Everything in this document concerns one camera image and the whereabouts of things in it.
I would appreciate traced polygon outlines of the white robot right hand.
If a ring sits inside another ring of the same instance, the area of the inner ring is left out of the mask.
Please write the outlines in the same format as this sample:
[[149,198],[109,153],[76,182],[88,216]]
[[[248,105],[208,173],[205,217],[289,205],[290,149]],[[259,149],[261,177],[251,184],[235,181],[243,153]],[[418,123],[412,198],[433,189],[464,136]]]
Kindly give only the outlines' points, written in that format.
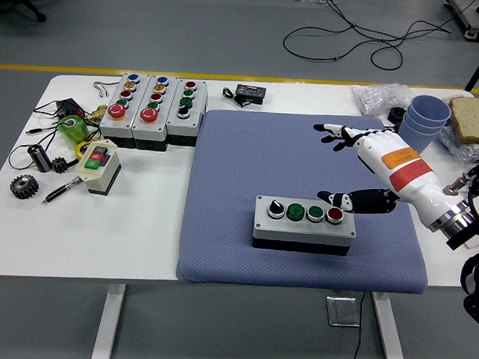
[[335,150],[354,148],[392,193],[414,206],[419,220],[431,231],[446,231],[448,225],[468,214],[465,199],[445,194],[432,168],[395,132],[342,124],[315,124],[314,129],[328,133],[323,143],[337,140]]

